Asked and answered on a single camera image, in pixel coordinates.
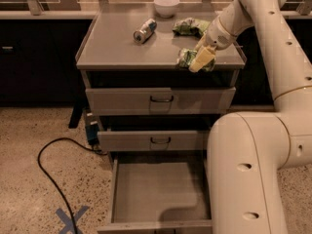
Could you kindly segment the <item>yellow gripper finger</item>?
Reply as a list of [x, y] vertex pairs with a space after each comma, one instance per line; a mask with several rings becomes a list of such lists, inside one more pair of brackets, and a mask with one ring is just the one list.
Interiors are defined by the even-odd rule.
[[197, 45], [195, 46], [194, 50], [199, 52], [203, 49], [206, 49], [208, 46], [207, 42], [206, 42], [206, 35], [203, 35], [201, 37], [201, 39], [198, 41]]
[[198, 72], [202, 68], [211, 71], [215, 66], [215, 48], [211, 46], [200, 47], [196, 57], [191, 61], [189, 70]]

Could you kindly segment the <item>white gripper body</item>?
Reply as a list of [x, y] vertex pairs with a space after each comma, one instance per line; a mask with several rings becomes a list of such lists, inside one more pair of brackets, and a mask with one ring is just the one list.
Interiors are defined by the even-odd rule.
[[221, 24], [220, 17], [216, 17], [208, 26], [205, 45], [216, 50], [225, 50], [236, 41], [237, 37], [230, 34]]

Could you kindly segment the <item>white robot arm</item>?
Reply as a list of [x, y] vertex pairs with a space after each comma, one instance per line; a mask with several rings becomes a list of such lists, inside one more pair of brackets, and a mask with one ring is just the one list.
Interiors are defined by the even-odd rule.
[[213, 234], [288, 234], [277, 172], [312, 157], [312, 64], [281, 14], [286, 0], [233, 0], [196, 46], [200, 70], [254, 27], [275, 109], [219, 118], [208, 139]]

